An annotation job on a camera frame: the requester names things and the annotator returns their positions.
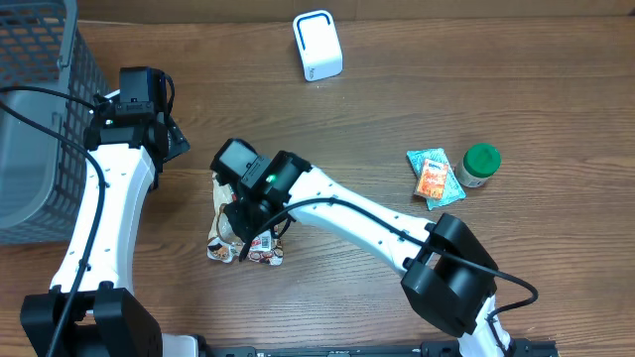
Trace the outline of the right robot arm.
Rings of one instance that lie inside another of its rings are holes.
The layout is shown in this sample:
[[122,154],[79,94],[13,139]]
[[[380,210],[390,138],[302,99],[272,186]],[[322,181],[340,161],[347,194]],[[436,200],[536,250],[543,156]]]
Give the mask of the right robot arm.
[[235,192],[226,215],[246,245],[284,220],[326,230],[393,269],[413,311],[456,337],[461,355],[513,354],[513,339],[495,317],[498,267],[460,219],[396,212],[294,153],[269,159],[241,139],[227,140],[210,168]]

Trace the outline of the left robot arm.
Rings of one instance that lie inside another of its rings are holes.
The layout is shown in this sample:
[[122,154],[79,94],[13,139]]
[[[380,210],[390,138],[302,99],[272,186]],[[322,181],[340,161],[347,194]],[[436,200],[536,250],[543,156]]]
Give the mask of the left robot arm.
[[124,67],[120,88],[95,95],[79,153],[83,196],[47,293],[25,297],[20,320],[40,356],[203,356],[195,335],[166,334],[135,298],[132,266],[146,195],[167,161],[189,150],[172,117],[163,71]]

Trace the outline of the red snack stick packet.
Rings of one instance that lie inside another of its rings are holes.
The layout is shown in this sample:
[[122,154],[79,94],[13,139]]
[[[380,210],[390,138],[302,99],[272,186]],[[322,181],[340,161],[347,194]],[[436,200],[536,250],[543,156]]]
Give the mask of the red snack stick packet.
[[263,232],[258,235],[251,243],[251,249],[257,251],[266,251],[270,249],[270,236]]

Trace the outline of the orange Kleenex tissue pack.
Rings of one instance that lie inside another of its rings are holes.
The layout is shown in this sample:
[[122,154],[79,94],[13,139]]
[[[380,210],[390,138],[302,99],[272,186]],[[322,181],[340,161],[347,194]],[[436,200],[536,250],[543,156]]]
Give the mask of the orange Kleenex tissue pack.
[[425,159],[415,188],[418,196],[441,199],[445,191],[448,164]]

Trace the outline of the brown white snack bag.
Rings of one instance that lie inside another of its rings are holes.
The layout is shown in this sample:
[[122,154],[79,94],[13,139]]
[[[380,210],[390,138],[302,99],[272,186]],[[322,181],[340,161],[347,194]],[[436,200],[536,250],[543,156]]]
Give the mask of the brown white snack bag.
[[[213,261],[230,264],[239,258],[244,243],[233,233],[223,208],[226,204],[236,200],[236,195],[229,184],[221,184],[217,173],[213,172],[212,197],[214,215],[211,228],[207,236],[207,257]],[[280,266],[283,263],[283,242],[275,231],[267,231],[270,236],[270,249],[266,251],[252,250],[251,246],[247,260],[269,266]]]

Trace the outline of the teal wet wipes pack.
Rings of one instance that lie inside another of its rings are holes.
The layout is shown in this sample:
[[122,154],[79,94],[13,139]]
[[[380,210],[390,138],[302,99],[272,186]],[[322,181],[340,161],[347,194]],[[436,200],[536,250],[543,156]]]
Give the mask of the teal wet wipes pack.
[[443,148],[425,149],[421,151],[407,151],[406,158],[411,164],[417,179],[420,178],[425,159],[430,159],[448,165],[448,172],[445,179],[444,192],[441,199],[427,198],[428,210],[449,205],[455,201],[466,198],[466,193],[456,179],[451,169],[450,161]]

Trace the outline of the green lid jar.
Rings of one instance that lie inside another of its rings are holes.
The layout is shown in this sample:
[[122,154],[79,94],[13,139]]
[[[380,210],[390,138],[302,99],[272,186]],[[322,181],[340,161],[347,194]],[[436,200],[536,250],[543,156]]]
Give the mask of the green lid jar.
[[466,187],[483,186],[500,168],[499,151],[487,143],[479,143],[466,151],[455,167],[455,177]]

